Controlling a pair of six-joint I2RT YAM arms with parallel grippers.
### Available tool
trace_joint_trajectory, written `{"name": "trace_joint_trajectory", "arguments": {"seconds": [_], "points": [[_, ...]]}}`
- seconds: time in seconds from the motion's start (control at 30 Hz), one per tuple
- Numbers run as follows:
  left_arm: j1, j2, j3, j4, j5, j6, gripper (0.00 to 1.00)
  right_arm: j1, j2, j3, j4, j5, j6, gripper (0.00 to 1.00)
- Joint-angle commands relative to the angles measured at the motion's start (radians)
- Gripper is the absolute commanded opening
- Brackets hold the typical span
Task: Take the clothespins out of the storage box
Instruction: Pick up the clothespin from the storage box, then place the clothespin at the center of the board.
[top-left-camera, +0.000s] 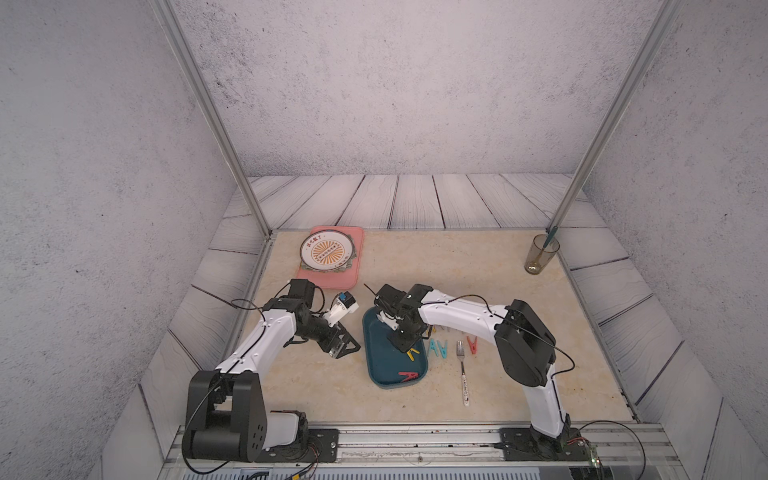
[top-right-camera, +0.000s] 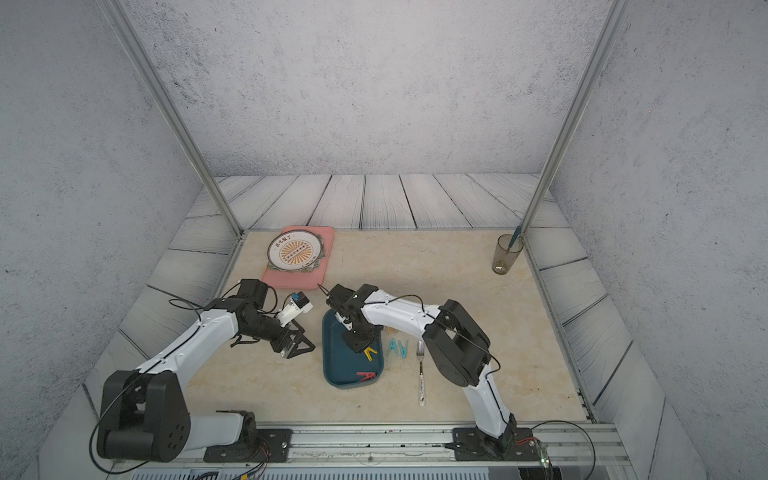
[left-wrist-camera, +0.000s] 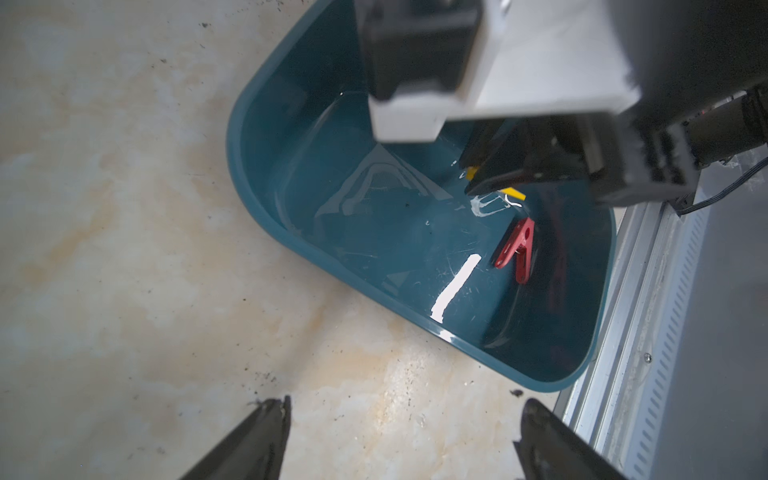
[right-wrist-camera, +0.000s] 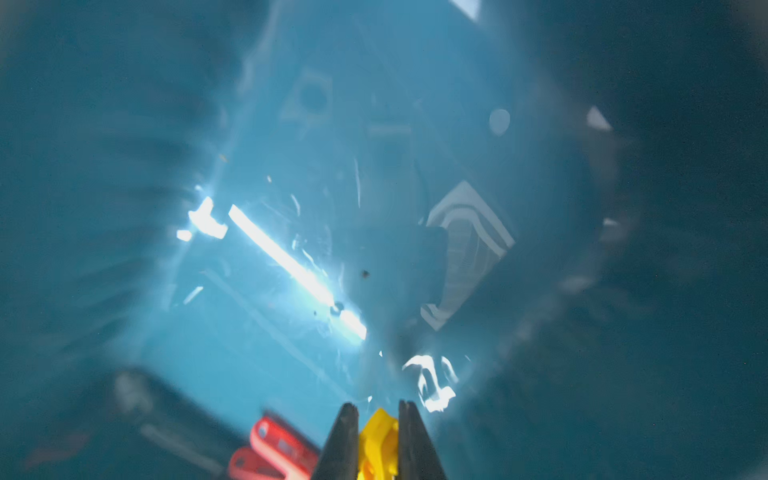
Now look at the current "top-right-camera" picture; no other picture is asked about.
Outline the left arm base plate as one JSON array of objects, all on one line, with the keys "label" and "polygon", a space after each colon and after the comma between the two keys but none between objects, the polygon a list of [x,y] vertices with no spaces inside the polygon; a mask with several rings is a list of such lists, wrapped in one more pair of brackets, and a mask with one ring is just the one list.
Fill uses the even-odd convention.
[{"label": "left arm base plate", "polygon": [[292,439],[291,429],[251,429],[229,445],[208,447],[206,463],[285,463]]}]

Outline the teal plastic storage box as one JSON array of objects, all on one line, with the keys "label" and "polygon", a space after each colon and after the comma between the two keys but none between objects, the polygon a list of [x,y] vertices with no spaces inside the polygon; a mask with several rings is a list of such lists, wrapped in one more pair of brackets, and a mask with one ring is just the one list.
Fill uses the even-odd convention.
[{"label": "teal plastic storage box", "polygon": [[[362,387],[376,382],[383,370],[384,359],[381,340],[375,340],[369,347],[378,351],[378,358],[370,362],[364,352],[353,352],[343,341],[345,327],[336,319],[335,312],[328,310],[322,321],[323,374],[326,381],[339,389]],[[374,380],[359,382],[357,372],[376,372]]]}]

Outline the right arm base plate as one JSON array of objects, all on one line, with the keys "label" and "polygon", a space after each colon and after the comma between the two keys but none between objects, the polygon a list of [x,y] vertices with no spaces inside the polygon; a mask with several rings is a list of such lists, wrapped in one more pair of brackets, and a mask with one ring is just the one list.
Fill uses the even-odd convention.
[{"label": "right arm base plate", "polygon": [[541,459],[531,429],[518,427],[501,438],[483,433],[476,427],[454,428],[452,441],[444,447],[454,452],[456,461],[536,462]]}]

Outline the teal clothespin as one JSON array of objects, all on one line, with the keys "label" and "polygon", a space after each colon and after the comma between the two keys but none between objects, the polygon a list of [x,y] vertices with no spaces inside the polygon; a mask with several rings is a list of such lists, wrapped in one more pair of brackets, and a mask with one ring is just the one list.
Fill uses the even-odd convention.
[{"label": "teal clothespin", "polygon": [[402,342],[400,340],[397,341],[398,348],[400,350],[400,355],[403,359],[406,359],[408,356],[408,341]]},{"label": "teal clothespin", "polygon": [[400,354],[400,348],[398,347],[397,341],[395,339],[391,339],[389,342],[387,354],[390,353],[394,353],[395,355]]}]

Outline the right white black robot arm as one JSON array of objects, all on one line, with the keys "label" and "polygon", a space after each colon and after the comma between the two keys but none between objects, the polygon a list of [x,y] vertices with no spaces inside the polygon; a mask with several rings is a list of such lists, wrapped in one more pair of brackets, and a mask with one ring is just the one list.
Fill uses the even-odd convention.
[{"label": "right white black robot arm", "polygon": [[337,284],[323,293],[355,353],[370,347],[385,327],[422,340],[443,377],[463,389],[481,447],[495,457],[511,448],[517,422],[493,379],[491,341],[459,302],[428,305],[416,294],[393,296],[369,284],[358,290]]}]

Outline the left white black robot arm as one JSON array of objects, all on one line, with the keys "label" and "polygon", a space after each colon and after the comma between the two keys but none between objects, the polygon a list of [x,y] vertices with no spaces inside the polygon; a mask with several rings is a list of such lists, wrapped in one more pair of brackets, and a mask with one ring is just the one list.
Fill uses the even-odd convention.
[{"label": "left white black robot arm", "polygon": [[91,462],[134,460],[144,466],[204,450],[207,462],[249,464],[243,475],[252,477],[269,462],[285,461],[290,430],[261,433],[254,414],[243,410],[193,415],[185,400],[190,380],[223,344],[266,342],[285,359],[314,350],[296,320],[312,309],[308,297],[292,293],[267,310],[272,290],[258,279],[244,279],[205,306],[190,304],[197,316],[191,327],[135,369],[110,375],[88,440]]}]

